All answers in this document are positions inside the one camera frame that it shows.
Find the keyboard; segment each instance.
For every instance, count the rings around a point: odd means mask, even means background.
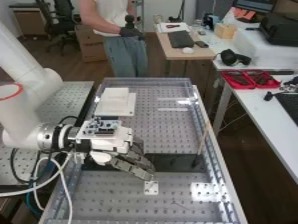
[[[173,33],[167,33],[167,36],[173,48],[185,48],[194,46],[194,41],[186,31],[177,31]]]
[[[298,125],[298,94],[277,94],[275,95],[282,107],[290,115],[292,121]]]

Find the white shirt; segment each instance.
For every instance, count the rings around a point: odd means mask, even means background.
[[[112,24],[124,27],[125,16],[128,15],[128,0],[96,0],[100,16]],[[118,36],[118,34],[102,33],[94,30],[96,34],[102,36]]]

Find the black case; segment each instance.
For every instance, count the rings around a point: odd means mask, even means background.
[[[269,43],[298,47],[298,14],[269,13],[259,27]]]

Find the person's hand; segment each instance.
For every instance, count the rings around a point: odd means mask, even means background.
[[[122,27],[120,30],[120,36],[121,37],[138,37],[138,40],[145,40],[142,33],[138,29],[128,29],[126,27]]]

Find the red tray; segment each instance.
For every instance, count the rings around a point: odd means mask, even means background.
[[[245,70],[243,74],[249,77],[249,79],[254,82],[255,87],[259,89],[275,89],[281,86],[281,83],[266,71]]]
[[[255,83],[243,74],[242,71],[230,70],[221,72],[222,77],[225,78],[226,82],[230,84],[231,88],[234,89],[254,89]]]

